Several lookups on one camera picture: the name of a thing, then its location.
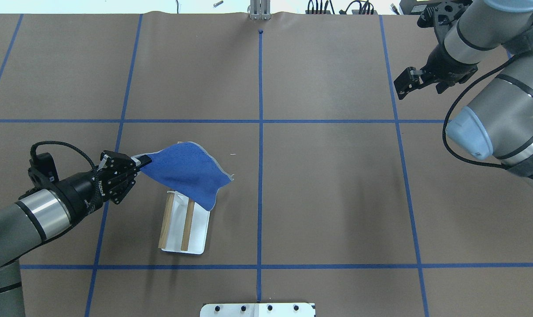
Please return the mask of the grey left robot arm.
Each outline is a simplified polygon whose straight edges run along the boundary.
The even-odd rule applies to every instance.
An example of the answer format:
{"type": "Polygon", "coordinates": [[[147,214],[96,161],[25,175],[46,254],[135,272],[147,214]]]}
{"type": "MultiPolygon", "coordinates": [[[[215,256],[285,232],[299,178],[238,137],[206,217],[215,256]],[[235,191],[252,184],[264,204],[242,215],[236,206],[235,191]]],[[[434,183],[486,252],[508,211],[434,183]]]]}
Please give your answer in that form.
{"type": "Polygon", "coordinates": [[[106,201],[121,203],[147,155],[103,151],[100,165],[60,179],[50,153],[32,154],[33,188],[0,210],[0,317],[24,317],[20,258],[65,235],[106,201]]]}

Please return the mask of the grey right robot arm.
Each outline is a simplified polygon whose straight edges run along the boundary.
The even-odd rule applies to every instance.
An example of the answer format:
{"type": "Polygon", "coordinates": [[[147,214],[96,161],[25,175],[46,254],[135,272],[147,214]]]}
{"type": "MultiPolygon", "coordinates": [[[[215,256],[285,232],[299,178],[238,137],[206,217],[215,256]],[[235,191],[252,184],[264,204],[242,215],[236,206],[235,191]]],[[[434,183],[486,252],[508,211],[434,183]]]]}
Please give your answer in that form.
{"type": "Polygon", "coordinates": [[[533,0],[443,1],[417,24],[433,28],[438,44],[425,66],[394,80],[399,99],[429,85],[441,94],[472,78],[492,50],[510,53],[455,99],[442,142],[458,160],[508,171],[533,188],[533,0]]]}

